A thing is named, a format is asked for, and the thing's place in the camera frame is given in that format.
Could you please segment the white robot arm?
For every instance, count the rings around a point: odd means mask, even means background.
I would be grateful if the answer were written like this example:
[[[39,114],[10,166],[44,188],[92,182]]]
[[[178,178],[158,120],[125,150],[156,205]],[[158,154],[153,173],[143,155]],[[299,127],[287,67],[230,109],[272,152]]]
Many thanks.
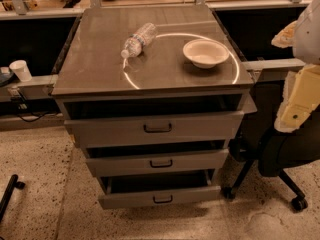
[[[313,0],[296,21],[274,36],[271,44],[291,47],[293,56],[305,63],[297,73],[287,74],[274,122],[277,131],[291,133],[320,105],[320,0]]]

